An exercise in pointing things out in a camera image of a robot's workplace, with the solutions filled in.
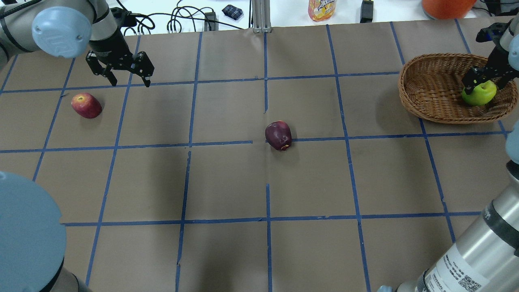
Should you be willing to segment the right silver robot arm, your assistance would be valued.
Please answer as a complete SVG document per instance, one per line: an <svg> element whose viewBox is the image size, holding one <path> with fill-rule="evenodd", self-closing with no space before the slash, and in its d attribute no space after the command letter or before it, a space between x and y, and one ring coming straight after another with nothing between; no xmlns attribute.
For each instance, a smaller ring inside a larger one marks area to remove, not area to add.
<svg viewBox="0 0 519 292"><path fill-rule="evenodd" d="M404 108L444 124L492 122L518 105L518 16L482 28L476 41L491 41L485 58L472 54L417 56L398 81ZM509 185L435 264L396 292L515 292L518 290L518 124L506 137Z"/></svg>

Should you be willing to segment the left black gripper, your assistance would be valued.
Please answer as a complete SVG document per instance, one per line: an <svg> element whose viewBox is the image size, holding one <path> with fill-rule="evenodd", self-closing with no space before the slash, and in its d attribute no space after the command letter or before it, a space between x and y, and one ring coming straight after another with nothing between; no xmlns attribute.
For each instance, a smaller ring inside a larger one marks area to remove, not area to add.
<svg viewBox="0 0 519 292"><path fill-rule="evenodd" d="M146 88L150 87L154 65L146 52L131 52L122 36L88 44L91 50L86 55L86 63L94 75L105 77L111 86L116 86L118 81L112 70L128 71L140 76Z"/></svg>

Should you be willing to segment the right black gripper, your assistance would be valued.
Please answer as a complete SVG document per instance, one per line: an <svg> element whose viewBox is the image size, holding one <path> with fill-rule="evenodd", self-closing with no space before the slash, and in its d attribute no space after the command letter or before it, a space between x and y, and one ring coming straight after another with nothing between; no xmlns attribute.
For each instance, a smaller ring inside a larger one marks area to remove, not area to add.
<svg viewBox="0 0 519 292"><path fill-rule="evenodd" d="M467 70L462 78L465 94L472 94L476 86L496 78L498 89L504 89L508 82L519 77L518 60L517 45L510 45L508 51L495 48L484 66L472 66Z"/></svg>

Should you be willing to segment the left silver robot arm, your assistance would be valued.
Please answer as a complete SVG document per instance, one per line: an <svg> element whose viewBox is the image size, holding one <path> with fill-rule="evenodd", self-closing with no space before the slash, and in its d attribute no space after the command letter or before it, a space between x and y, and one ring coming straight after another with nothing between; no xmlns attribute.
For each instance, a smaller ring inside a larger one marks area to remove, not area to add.
<svg viewBox="0 0 519 292"><path fill-rule="evenodd" d="M112 86L114 70L138 75L146 87L154 65L146 52L133 53L121 31L137 25L137 14L105 0L11 0L1 6L1 67L16 55L43 51L57 58L86 54L91 72Z"/></svg>

